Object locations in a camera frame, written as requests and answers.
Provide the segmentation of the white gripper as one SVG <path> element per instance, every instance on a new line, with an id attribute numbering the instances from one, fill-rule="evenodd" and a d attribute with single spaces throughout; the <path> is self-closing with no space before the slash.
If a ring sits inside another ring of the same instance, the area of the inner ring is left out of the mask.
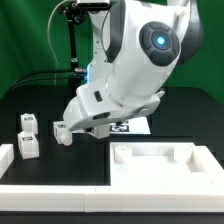
<path id="1" fill-rule="evenodd" d="M 111 99 L 104 89 L 93 84 L 82 85 L 66 107 L 63 120 L 70 131 L 77 131 L 146 117 L 157 109 L 164 94 L 160 90 L 144 106 L 128 108 Z"/>

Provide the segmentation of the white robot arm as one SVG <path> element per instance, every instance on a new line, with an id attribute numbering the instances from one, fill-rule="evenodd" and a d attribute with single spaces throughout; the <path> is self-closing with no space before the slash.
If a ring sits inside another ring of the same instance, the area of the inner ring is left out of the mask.
<path id="1" fill-rule="evenodd" d="M 91 18 L 101 43 L 87 83 L 63 114 L 72 131 L 152 114 L 175 66 L 190 60 L 202 41 L 197 0 L 119 0 L 102 21 Z"/>

